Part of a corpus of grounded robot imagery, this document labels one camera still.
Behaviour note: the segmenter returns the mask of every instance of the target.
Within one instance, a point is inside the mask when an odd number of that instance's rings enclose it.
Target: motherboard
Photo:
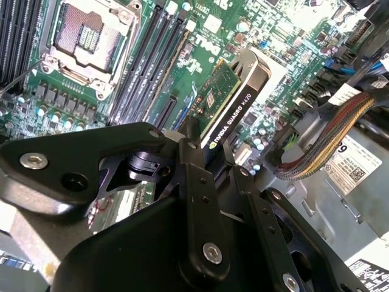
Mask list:
[[[13,0],[0,11],[11,139],[141,120],[177,130],[189,114],[206,129],[242,82],[228,64],[254,48],[272,86],[230,137],[242,164],[299,119],[296,100],[363,21],[342,0]]]

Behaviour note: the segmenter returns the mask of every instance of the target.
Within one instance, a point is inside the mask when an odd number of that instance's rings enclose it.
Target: barcode label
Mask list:
[[[325,165],[325,170],[334,184],[347,195],[381,164],[380,159],[346,136]]]

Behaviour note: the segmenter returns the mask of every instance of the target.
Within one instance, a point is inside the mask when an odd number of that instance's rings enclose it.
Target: cpu socket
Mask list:
[[[43,72],[54,70],[106,99],[114,90],[139,31],[141,4],[110,0],[62,0]]]

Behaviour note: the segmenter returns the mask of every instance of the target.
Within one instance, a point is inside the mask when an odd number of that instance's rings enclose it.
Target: silver screw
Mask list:
[[[288,288],[290,292],[300,292],[300,287],[292,275],[285,273],[282,275],[282,279],[284,280],[286,288]]]
[[[197,148],[196,144],[193,143],[193,142],[188,142],[188,145],[189,145],[189,147],[192,148],[192,149],[196,149],[196,148]]]
[[[159,134],[154,130],[150,130],[148,133],[152,135],[152,137],[159,138]]]
[[[249,173],[247,172],[246,169],[240,169],[241,173],[244,175],[244,176],[249,176]]]
[[[276,199],[278,199],[278,200],[281,199],[281,195],[280,195],[279,193],[277,193],[277,192],[272,192],[272,194],[273,194],[273,197],[274,197],[274,198],[276,198]]]
[[[202,247],[202,253],[209,262],[215,265],[219,265],[222,261],[221,250],[212,242],[208,242]]]
[[[23,154],[20,157],[19,162],[25,168],[34,170],[44,169],[49,163],[47,158],[41,153]]]

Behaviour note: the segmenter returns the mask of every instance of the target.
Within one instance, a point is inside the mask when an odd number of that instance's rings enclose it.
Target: black mounting arm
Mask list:
[[[280,192],[259,193],[227,144],[204,161],[198,121],[180,132],[134,123],[0,148],[0,198],[53,224],[156,183],[152,205],[72,249],[52,292],[367,292]]]

